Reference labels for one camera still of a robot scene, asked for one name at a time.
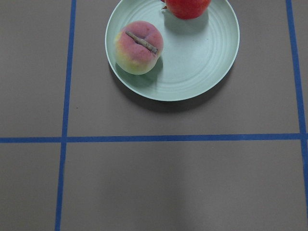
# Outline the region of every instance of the tabletop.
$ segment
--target tabletop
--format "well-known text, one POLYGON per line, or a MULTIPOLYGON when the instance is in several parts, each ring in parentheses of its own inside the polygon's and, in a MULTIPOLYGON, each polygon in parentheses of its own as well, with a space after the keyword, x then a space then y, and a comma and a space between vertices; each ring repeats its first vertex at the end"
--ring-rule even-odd
POLYGON ((306 231, 308 1, 229 0, 233 66, 175 102, 110 67, 118 3, 0 2, 0 230, 306 231))

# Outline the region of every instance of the vertical blue line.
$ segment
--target vertical blue line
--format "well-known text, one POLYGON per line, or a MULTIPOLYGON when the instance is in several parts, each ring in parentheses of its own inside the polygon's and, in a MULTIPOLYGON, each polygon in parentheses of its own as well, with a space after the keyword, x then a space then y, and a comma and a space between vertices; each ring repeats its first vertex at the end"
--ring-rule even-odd
POLYGON ((292 50, 293 59, 293 70, 295 78, 295 90, 296 90, 296 100, 297 100, 297 110, 298 110, 298 122, 299 131, 301 135, 301 148, 302 148, 302 159, 303 159, 303 171, 304 171, 304 181, 305 181, 305 194, 306 194, 306 206, 307 206, 307 216, 308 216, 308 149, 307 149, 307 133, 306 133, 306 120, 305 120, 305 110, 304 110, 304 99, 303 90, 301 83, 298 49, 296 42, 296 32, 294 25, 292 1, 286 0, 289 34, 292 50))
POLYGON ((72 0, 70 26, 69 26, 68 51, 67 51, 67 63, 66 63, 61 153, 60 153, 60 164, 59 164, 56 218, 55 218, 55 228, 54 228, 55 231, 60 231, 60 228, 61 228, 61 214, 62 214, 62 200, 63 200, 63 186, 64 186, 64 167, 65 167, 65 157, 66 157, 69 98, 70 98, 70 90, 71 90, 75 17, 76 17, 76 0, 72 0))

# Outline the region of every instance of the light green plate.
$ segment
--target light green plate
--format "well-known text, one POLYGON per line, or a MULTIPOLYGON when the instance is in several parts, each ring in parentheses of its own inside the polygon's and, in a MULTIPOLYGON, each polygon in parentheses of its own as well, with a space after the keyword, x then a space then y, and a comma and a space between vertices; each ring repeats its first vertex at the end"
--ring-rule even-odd
POLYGON ((159 101, 179 101, 215 86, 231 68, 240 42, 236 15, 227 0, 212 0, 198 18, 181 20, 160 0, 121 0, 106 29, 105 47, 116 76, 134 92, 159 101), (144 75, 122 70, 114 56, 114 38, 128 23, 144 20, 162 34, 164 49, 144 75))

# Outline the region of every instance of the red fruit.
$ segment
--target red fruit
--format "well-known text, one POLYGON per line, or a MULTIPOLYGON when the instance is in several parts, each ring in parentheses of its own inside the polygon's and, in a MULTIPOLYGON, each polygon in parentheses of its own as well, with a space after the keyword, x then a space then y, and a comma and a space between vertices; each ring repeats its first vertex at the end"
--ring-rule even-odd
POLYGON ((161 0, 176 17, 192 19, 203 14, 211 0, 161 0))

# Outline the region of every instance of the horizontal blue line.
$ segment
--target horizontal blue line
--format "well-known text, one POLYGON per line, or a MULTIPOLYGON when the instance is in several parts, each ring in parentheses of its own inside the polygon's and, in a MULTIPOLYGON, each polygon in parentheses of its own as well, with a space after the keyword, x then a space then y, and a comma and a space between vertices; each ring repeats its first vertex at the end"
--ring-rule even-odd
MULTIPOLYGON (((299 133, 278 134, 218 134, 218 135, 163 135, 163 136, 84 136, 67 137, 67 143, 76 142, 151 142, 151 141, 270 141, 300 140, 299 133)), ((61 143, 61 137, 0 138, 0 143, 61 143)))
POLYGON ((13 137, 0 138, 0 143, 60 143, 61 137, 13 137))

